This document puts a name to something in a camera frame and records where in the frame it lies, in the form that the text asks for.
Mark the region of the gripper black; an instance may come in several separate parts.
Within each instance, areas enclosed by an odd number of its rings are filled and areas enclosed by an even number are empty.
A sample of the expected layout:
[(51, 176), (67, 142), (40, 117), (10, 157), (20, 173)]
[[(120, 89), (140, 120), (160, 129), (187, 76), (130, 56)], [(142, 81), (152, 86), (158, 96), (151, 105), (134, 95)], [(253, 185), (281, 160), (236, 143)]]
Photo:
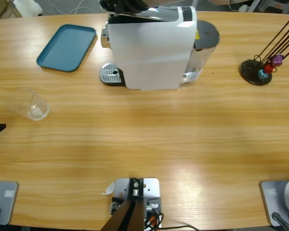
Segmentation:
[(102, 7), (114, 7), (116, 13), (140, 13), (147, 10), (142, 0), (100, 0)]

